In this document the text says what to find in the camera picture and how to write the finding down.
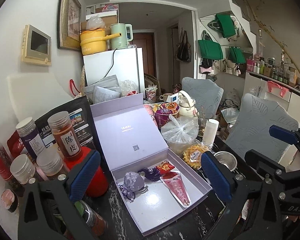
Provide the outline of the framed picture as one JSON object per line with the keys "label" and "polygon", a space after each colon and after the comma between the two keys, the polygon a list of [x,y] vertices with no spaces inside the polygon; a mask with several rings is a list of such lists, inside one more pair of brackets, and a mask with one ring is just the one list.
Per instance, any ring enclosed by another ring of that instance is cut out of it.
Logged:
{"label": "framed picture", "polygon": [[81,8],[79,0],[59,0],[57,12],[57,42],[59,49],[81,49]]}

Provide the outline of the light green electric kettle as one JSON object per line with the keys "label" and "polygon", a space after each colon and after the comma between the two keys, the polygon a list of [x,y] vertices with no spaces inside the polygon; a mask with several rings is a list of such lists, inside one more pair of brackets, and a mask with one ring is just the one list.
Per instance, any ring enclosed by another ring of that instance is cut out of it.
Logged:
{"label": "light green electric kettle", "polygon": [[111,39],[111,48],[126,49],[129,46],[129,42],[133,40],[133,27],[131,24],[116,23],[110,26],[111,35],[119,33],[118,37]]}

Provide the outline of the pink rose cone package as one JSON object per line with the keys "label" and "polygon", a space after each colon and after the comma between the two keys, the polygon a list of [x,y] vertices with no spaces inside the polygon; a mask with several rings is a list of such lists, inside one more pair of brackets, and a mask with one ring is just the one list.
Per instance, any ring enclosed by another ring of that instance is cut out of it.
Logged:
{"label": "pink rose cone package", "polygon": [[183,208],[187,208],[191,205],[191,199],[186,191],[180,172],[168,172],[162,175],[160,180]]}

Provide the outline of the small red charm packet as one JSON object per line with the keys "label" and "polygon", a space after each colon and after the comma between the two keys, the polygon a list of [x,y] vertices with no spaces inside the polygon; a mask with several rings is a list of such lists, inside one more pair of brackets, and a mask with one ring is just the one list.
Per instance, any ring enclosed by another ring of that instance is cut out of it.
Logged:
{"label": "small red charm packet", "polygon": [[155,167],[161,175],[171,172],[175,166],[173,166],[169,161],[163,161],[161,164]]}

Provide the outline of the yellow cooking pot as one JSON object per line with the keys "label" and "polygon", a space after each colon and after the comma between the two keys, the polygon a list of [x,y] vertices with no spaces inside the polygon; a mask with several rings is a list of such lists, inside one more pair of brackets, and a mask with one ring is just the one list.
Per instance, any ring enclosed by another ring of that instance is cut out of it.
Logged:
{"label": "yellow cooking pot", "polygon": [[80,46],[83,56],[104,52],[107,50],[107,41],[121,37],[121,33],[106,34],[106,30],[96,28],[92,30],[83,30],[80,33]]}

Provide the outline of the near grey leaf chair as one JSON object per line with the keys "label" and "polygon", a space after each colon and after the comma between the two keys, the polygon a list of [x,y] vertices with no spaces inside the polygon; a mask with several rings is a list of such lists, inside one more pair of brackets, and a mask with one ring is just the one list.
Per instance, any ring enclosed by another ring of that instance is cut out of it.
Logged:
{"label": "near grey leaf chair", "polygon": [[225,143],[242,159],[247,151],[256,150],[278,163],[289,145],[270,136],[272,125],[290,131],[300,127],[299,122],[276,101],[247,93],[242,98],[238,118]]}

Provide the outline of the grey leaf chair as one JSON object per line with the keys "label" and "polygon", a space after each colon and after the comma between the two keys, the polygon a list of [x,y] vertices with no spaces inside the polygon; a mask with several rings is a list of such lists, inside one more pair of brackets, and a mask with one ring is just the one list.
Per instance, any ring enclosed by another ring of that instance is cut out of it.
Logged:
{"label": "grey leaf chair", "polygon": [[256,150],[278,163],[289,145],[270,136],[272,125],[290,131],[300,127],[299,122],[276,101],[247,93],[242,98],[238,118],[225,143],[242,159],[247,151]]}
{"label": "grey leaf chair", "polygon": [[196,101],[195,107],[203,111],[206,118],[214,118],[221,103],[224,89],[211,80],[184,77],[182,89]]}

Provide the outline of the clear plastic bag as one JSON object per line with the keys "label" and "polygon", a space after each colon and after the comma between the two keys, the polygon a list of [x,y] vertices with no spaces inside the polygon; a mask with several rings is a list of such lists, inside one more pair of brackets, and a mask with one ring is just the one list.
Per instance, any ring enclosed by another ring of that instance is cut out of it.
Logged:
{"label": "clear plastic bag", "polygon": [[170,114],[169,122],[161,128],[161,135],[170,150],[177,155],[182,155],[183,151],[194,142],[198,131],[198,118],[192,116],[175,118]]}

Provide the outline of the black printed pouch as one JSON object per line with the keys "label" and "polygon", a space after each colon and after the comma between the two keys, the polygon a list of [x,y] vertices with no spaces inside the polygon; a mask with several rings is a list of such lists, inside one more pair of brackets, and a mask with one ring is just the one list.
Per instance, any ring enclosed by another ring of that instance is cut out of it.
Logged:
{"label": "black printed pouch", "polygon": [[86,96],[76,98],[63,105],[60,105],[50,110],[35,121],[39,135],[46,148],[56,144],[56,140],[52,135],[51,128],[49,127],[47,120],[53,114],[61,111],[67,111],[69,113],[71,124],[75,130],[80,145],[95,150],[97,133],[96,129],[92,127],[93,116],[88,98]]}

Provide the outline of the far grey leaf chair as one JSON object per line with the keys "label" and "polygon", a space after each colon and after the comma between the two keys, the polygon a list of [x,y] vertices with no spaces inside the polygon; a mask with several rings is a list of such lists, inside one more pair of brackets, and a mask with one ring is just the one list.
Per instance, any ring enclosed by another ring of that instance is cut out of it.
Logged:
{"label": "far grey leaf chair", "polygon": [[196,101],[195,107],[203,111],[206,118],[214,118],[221,103],[224,89],[211,80],[184,77],[182,89]]}

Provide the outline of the white cabinet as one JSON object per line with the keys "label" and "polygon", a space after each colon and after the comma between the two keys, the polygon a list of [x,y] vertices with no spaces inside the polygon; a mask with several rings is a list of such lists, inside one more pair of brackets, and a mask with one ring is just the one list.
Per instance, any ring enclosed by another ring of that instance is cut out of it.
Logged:
{"label": "white cabinet", "polygon": [[279,81],[254,72],[245,73],[243,94],[276,101],[300,124],[300,92]]}

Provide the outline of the white refrigerator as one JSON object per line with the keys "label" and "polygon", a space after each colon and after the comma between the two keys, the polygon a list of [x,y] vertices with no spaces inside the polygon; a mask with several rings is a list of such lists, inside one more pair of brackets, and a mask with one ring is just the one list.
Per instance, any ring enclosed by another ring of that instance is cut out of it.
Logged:
{"label": "white refrigerator", "polygon": [[109,50],[83,57],[85,78],[88,85],[104,77],[116,75],[118,81],[129,80],[145,94],[142,48]]}

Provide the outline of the steel bowl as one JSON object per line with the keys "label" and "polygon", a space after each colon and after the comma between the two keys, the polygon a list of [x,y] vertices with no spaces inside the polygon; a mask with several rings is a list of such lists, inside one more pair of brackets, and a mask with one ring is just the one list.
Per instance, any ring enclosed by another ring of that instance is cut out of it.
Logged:
{"label": "steel bowl", "polygon": [[237,159],[230,152],[219,151],[214,154],[214,157],[219,163],[226,166],[231,172],[234,172],[234,170],[237,168]]}

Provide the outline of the yellow waffle snack bag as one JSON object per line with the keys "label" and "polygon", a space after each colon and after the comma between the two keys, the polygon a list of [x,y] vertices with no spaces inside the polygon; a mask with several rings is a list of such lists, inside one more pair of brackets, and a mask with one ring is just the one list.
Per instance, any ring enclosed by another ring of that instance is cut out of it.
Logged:
{"label": "yellow waffle snack bag", "polygon": [[193,169],[198,170],[201,168],[202,154],[209,150],[210,148],[203,144],[192,145],[183,152],[183,161]]}

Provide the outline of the brown entrance door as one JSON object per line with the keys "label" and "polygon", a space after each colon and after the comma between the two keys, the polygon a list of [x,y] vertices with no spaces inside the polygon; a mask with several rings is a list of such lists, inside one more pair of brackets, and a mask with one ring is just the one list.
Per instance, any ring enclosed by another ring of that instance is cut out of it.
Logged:
{"label": "brown entrance door", "polygon": [[133,35],[132,44],[142,49],[144,73],[157,77],[154,33],[134,32]]}

